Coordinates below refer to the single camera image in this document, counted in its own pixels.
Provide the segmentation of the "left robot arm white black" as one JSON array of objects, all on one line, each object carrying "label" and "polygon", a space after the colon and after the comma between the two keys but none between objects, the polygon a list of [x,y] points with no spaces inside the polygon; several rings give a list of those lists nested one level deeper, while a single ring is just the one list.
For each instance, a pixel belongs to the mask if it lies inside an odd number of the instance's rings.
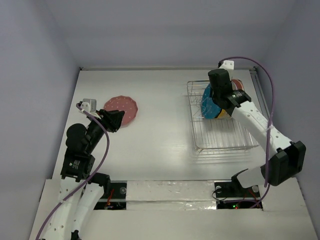
[{"label": "left robot arm white black", "polygon": [[93,169],[93,150],[102,136],[116,132],[124,111],[80,110],[90,124],[71,125],[66,132],[66,151],[60,172],[56,206],[41,225],[37,240],[79,240],[100,198],[110,194],[110,176]]}]

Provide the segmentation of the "blue dotted plate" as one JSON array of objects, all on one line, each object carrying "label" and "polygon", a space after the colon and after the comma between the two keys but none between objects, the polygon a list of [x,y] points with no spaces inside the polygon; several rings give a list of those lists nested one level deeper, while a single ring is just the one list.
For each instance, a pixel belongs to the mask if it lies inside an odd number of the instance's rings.
[{"label": "blue dotted plate", "polygon": [[204,89],[200,105],[202,116],[209,120],[216,119],[222,111],[222,109],[213,102],[211,93],[212,88],[209,83]]}]

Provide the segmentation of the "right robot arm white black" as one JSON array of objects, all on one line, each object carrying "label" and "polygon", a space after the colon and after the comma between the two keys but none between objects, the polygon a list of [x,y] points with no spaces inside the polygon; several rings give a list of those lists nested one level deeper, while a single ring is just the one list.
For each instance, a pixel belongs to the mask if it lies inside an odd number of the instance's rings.
[{"label": "right robot arm white black", "polygon": [[235,196],[242,196],[249,187],[267,184],[278,186],[300,173],[305,159],[306,146],[294,142],[273,125],[243,90],[234,90],[229,72],[223,68],[208,72],[212,101],[238,121],[254,137],[265,152],[265,164],[237,173],[230,183]]}]

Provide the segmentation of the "yellow dotted plate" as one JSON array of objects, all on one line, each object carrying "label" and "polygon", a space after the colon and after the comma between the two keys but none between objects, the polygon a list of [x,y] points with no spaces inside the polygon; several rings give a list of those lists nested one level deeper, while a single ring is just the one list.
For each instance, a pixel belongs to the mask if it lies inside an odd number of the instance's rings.
[{"label": "yellow dotted plate", "polygon": [[220,113],[216,117],[217,119],[229,119],[230,115],[227,113],[226,110],[221,109]]}]

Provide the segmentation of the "pink dotted plate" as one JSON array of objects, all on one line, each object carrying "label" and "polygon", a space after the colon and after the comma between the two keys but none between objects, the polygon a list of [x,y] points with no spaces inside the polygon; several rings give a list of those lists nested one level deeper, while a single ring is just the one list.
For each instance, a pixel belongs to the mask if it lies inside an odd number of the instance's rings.
[{"label": "pink dotted plate", "polygon": [[138,113],[137,103],[129,96],[119,95],[110,98],[103,106],[106,111],[119,110],[124,111],[121,127],[130,124]]}]

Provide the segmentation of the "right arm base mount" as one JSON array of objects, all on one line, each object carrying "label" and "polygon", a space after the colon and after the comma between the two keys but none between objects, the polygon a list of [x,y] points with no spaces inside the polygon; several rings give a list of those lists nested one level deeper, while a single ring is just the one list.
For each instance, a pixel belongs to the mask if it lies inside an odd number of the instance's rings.
[{"label": "right arm base mount", "polygon": [[261,195],[257,185],[243,188],[231,181],[218,181],[211,196],[218,210],[263,209],[262,203],[258,203]]}]

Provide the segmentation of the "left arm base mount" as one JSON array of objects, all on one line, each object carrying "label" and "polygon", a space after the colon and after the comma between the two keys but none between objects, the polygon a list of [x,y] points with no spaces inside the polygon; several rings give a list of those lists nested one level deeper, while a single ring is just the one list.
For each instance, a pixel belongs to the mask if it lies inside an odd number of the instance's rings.
[{"label": "left arm base mount", "polygon": [[127,182],[112,181],[109,192],[97,202],[94,210],[125,210],[127,208]]}]

